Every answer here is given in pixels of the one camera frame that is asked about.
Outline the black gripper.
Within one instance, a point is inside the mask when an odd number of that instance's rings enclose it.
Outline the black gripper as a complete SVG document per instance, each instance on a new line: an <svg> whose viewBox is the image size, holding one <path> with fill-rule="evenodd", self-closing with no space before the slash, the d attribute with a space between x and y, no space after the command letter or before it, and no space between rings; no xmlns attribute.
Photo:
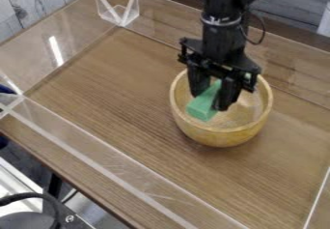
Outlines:
<svg viewBox="0 0 330 229"><path fill-rule="evenodd" d="M253 92L260 67L244 53L248 16L228 25L203 21L201 38L181 38L177 61L185 65L191 95L199 96L209 86L209 78L221 79L212 107L227 111L237 101L240 90Z"/></svg>

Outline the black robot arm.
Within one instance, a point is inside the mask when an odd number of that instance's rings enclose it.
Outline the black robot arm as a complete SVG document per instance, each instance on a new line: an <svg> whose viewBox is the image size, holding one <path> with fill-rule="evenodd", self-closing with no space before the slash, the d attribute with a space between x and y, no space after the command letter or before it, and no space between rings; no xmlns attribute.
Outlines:
<svg viewBox="0 0 330 229"><path fill-rule="evenodd" d="M255 0L201 0L201 38L181 38L177 61L187 67L189 91L199 96L217 78L211 106L225 111L240 91L255 91L260 66L247 57L249 5Z"/></svg>

